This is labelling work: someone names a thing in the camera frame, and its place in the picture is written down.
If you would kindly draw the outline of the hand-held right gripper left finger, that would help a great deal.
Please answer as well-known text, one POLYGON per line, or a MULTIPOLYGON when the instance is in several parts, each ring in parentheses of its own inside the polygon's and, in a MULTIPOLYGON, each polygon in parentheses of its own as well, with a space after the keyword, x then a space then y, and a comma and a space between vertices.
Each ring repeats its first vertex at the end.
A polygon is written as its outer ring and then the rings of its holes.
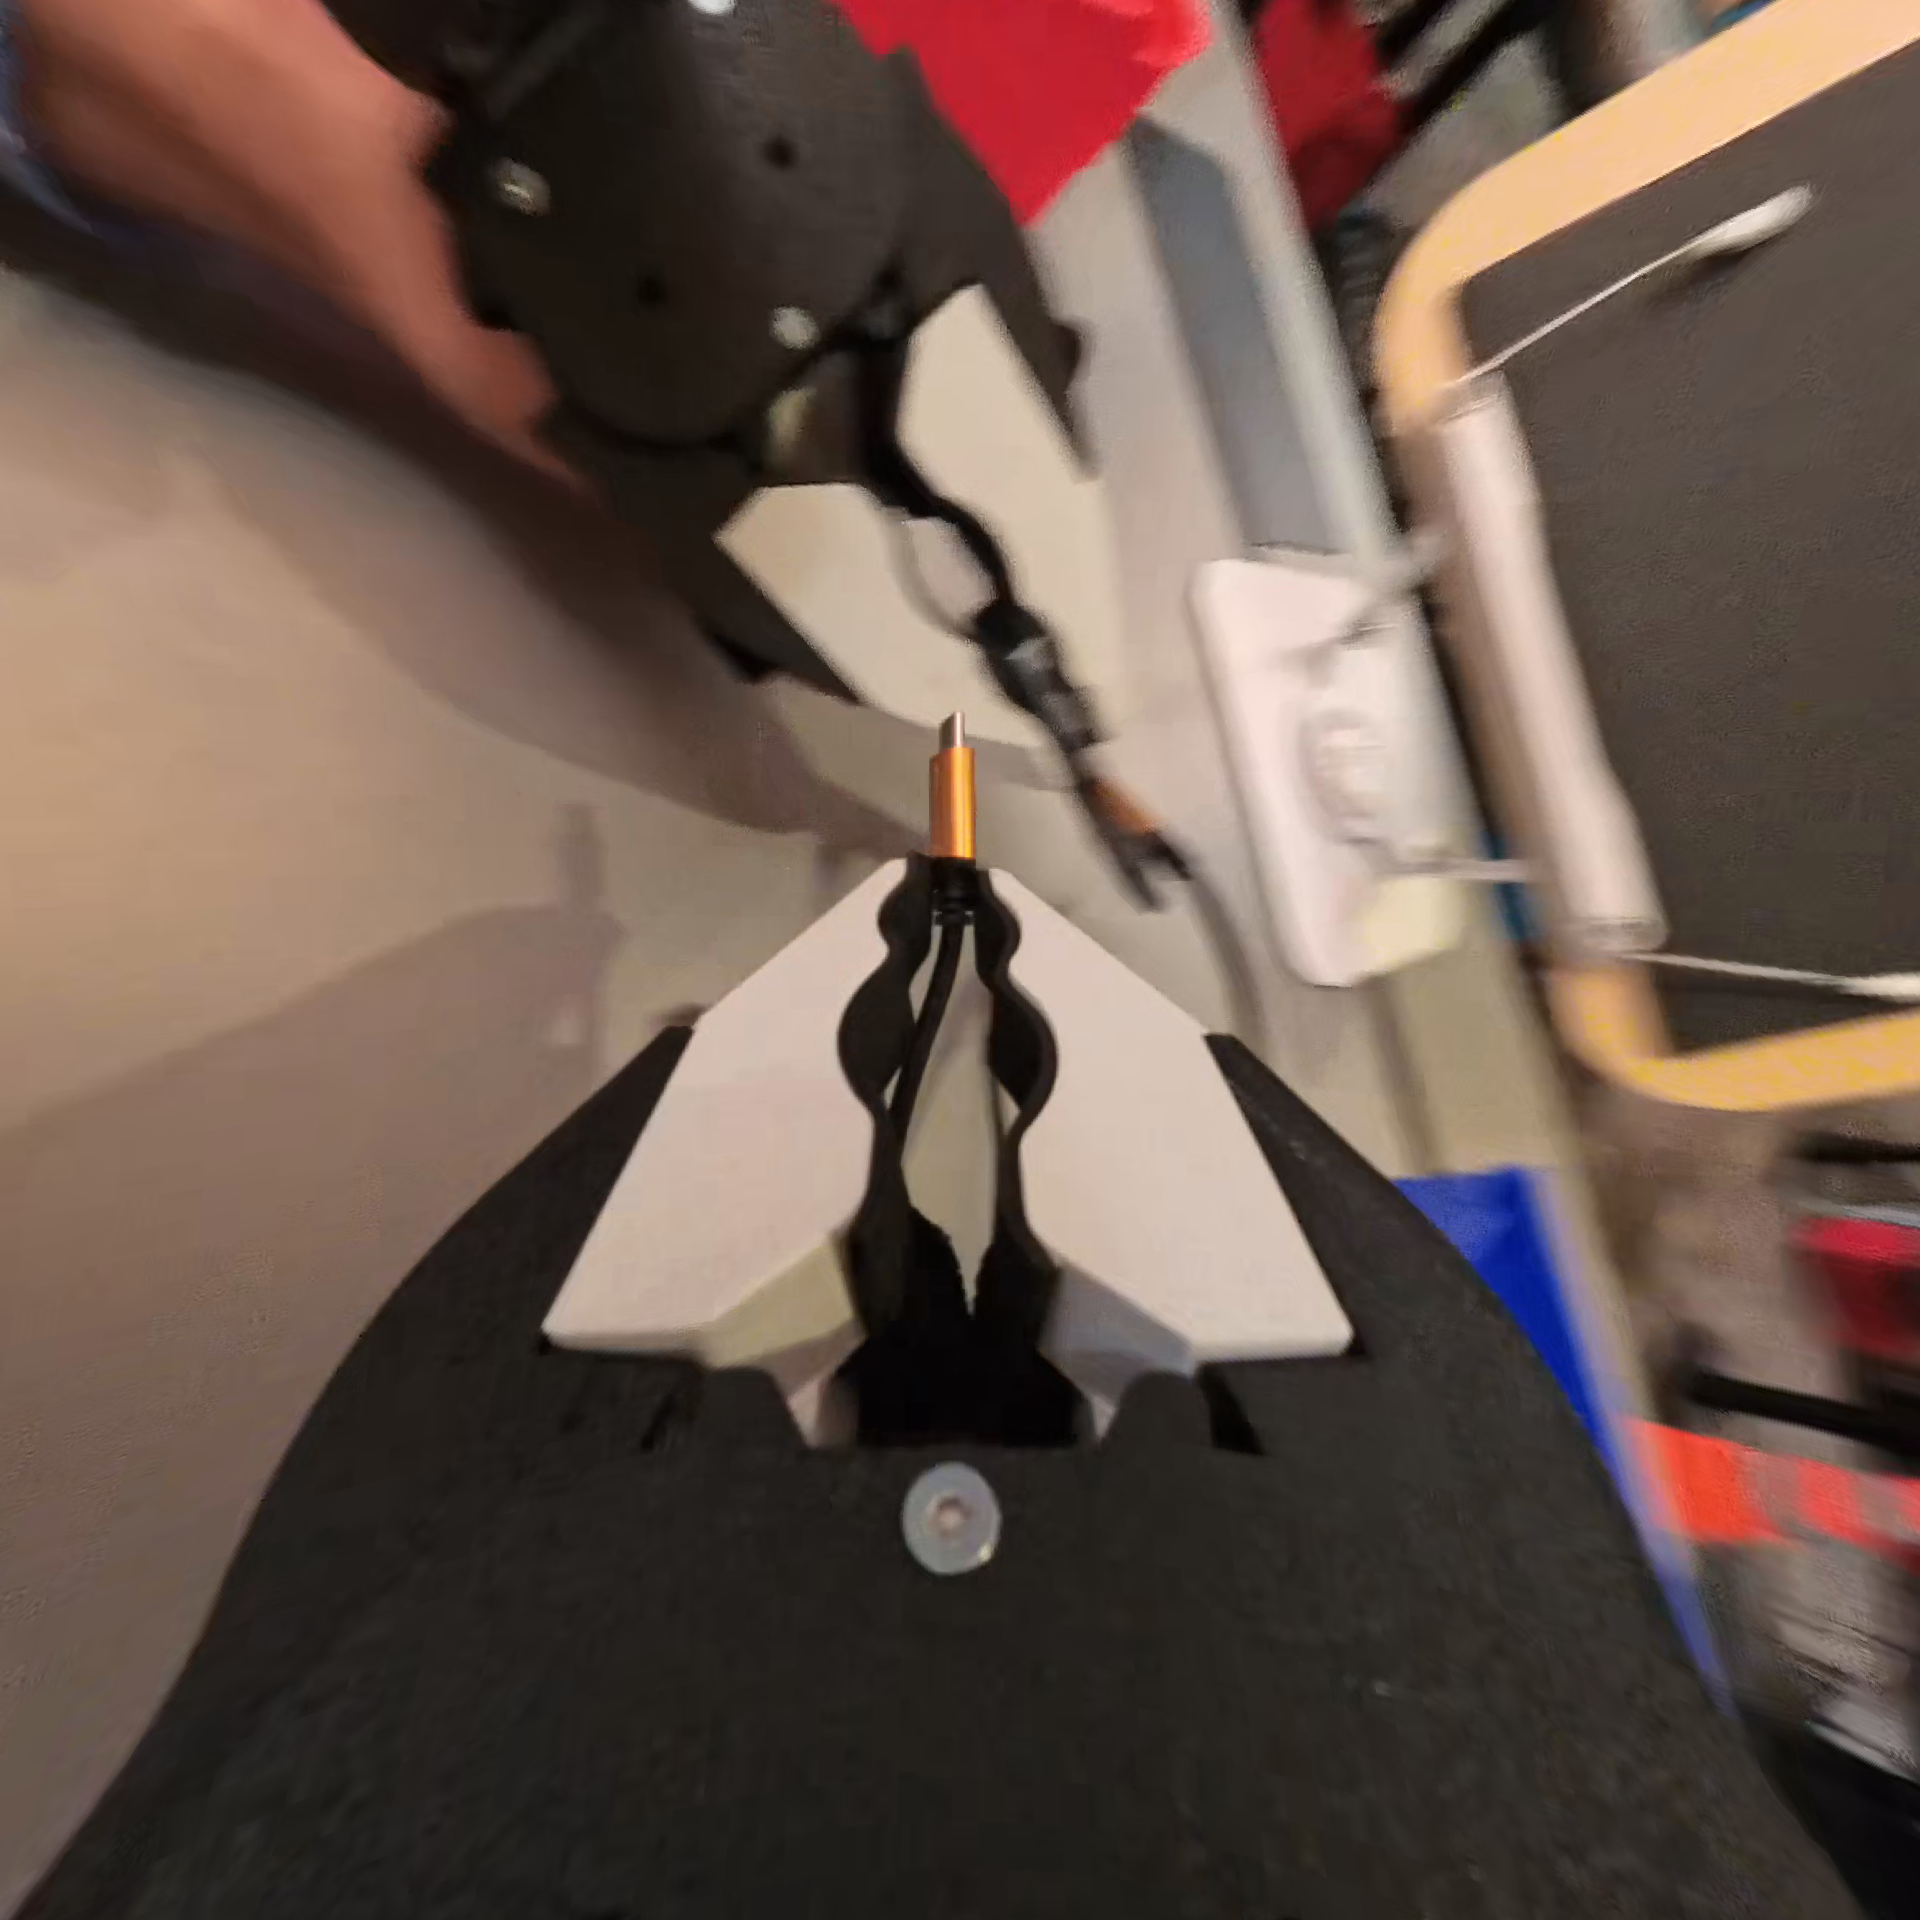
POLYGON ((846 1242, 931 937, 927 864, 893 860, 693 1025, 545 1312, 553 1349, 755 1369, 812 1444, 852 1437, 846 1242))

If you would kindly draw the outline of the black board wooden rim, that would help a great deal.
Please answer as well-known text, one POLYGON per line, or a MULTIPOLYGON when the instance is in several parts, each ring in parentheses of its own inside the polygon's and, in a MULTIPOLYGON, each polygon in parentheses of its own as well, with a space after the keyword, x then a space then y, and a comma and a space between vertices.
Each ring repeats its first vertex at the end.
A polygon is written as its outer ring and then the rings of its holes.
POLYGON ((1377 325, 1561 1042, 1916 1092, 1917 4, 1770 4, 1465 186, 1377 325))

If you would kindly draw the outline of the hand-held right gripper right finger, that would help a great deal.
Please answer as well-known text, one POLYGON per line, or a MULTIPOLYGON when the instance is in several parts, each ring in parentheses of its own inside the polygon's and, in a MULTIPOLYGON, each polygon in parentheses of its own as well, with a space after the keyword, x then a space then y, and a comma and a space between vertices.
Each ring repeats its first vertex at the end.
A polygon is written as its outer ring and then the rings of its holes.
POLYGON ((996 1211, 1051 1264, 1037 1346, 1092 1433, 1142 1376, 1347 1355, 1209 1031, 1010 873, 981 873, 973 933, 996 1211))

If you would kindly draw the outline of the large blue storage bin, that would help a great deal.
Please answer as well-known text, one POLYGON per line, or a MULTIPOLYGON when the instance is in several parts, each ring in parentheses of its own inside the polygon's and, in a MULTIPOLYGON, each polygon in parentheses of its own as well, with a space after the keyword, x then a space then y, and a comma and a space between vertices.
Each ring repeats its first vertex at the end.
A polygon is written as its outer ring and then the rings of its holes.
POLYGON ((1399 1189, 1499 1298, 1572 1405, 1635 1523, 1686 1655, 1713 1701, 1731 1713, 1734 1697, 1700 1601, 1692 1546, 1674 1523, 1657 1448, 1599 1368, 1559 1264, 1543 1172, 1521 1165, 1437 1172, 1403 1179, 1399 1189))

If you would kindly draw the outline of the person's left hand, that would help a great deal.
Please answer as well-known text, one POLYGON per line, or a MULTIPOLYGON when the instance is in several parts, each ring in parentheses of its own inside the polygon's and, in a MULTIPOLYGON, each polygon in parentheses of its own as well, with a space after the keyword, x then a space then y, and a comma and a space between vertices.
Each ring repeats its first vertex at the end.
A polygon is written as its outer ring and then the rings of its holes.
POLYGON ((458 418, 563 483, 531 348, 465 303, 422 181, 441 109, 308 3, 13 4, 30 153, 74 209, 249 255, 388 348, 458 418))

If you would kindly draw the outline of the red object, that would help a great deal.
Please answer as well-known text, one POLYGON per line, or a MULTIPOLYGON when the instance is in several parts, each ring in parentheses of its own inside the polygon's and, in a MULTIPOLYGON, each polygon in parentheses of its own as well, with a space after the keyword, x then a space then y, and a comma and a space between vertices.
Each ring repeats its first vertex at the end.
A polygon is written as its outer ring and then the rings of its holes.
POLYGON ((1402 105, 1356 4, 1262 3, 1250 36, 1302 224, 1322 233, 1397 155, 1402 105))

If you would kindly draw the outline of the grey desk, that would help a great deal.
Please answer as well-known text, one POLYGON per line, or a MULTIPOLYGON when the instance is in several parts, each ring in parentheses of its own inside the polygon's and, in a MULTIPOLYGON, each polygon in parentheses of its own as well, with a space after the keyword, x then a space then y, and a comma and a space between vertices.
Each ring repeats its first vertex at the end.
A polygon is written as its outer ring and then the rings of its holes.
POLYGON ((925 754, 298 291, 4 197, 4 1916, 369 1320, 925 754))

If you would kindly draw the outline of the black cable orange plug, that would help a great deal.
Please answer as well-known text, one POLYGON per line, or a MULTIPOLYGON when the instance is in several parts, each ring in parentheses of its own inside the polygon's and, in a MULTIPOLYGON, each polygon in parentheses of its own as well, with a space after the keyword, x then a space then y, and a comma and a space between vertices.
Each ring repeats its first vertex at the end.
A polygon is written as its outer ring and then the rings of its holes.
POLYGON ((1103 770, 1100 754, 1108 737, 1051 626, 1014 596, 999 595, 973 616, 971 642, 999 696, 1045 733, 1123 889, 1142 911, 1164 911, 1166 884, 1189 883, 1190 864, 1162 823, 1103 770))
POLYGON ((935 935, 931 975, 903 1042, 887 1109, 900 1160, 910 1145, 932 1049, 943 1031, 981 904, 981 873, 977 864, 977 754, 959 712, 942 720, 939 744, 927 763, 927 875, 927 930, 935 935))

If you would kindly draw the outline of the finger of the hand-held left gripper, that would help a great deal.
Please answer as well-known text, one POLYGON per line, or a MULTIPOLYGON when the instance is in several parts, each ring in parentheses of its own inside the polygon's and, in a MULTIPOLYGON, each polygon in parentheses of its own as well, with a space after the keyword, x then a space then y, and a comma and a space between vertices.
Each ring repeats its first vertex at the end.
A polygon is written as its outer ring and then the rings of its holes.
MULTIPOLYGON (((1107 490, 1057 417, 985 291, 949 298, 910 344, 895 442, 913 471, 970 512, 999 548, 1014 601, 1057 641, 1097 720, 1123 719, 1123 585, 1107 490)), ((923 719, 967 715, 1001 754, 1047 754, 971 641, 995 580, 925 512, 895 519, 895 580, 923 719)))
POLYGON ((852 484, 781 487, 727 524, 722 551, 852 705, 923 731, 959 713, 990 768, 1039 770, 1053 746, 1028 706, 1081 688, 1081 484, 1020 487, 973 516, 995 567, 852 484))

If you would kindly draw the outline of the red storage bin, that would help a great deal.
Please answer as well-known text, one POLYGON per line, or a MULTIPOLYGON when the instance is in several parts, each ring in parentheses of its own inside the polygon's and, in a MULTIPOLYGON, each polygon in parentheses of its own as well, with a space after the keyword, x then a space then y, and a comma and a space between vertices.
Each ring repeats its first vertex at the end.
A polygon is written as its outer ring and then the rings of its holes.
POLYGON ((943 120, 1030 227, 1211 43, 1198 3, 842 3, 910 50, 943 120))

